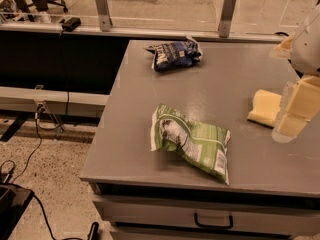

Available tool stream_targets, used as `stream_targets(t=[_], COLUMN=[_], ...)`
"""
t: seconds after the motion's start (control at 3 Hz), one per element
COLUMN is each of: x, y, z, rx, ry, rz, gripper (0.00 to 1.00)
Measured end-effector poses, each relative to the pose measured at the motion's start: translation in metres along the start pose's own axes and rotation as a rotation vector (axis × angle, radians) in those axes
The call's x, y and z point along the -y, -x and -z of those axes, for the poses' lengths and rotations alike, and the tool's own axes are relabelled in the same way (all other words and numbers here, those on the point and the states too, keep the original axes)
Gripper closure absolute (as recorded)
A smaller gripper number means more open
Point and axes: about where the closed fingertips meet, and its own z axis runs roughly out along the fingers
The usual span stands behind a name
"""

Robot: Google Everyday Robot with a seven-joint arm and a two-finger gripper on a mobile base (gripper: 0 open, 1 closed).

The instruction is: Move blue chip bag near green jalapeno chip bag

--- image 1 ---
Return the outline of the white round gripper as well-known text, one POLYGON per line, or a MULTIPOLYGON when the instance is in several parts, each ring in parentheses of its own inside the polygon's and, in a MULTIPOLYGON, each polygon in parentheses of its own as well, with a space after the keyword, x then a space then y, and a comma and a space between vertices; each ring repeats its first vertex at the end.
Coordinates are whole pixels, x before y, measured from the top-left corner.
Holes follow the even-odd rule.
POLYGON ((295 83, 288 82, 284 88, 272 131, 274 141, 289 143, 320 111, 320 77, 317 77, 320 75, 320 4, 295 34, 288 35, 270 51, 270 56, 291 58, 292 67, 306 74, 295 83))

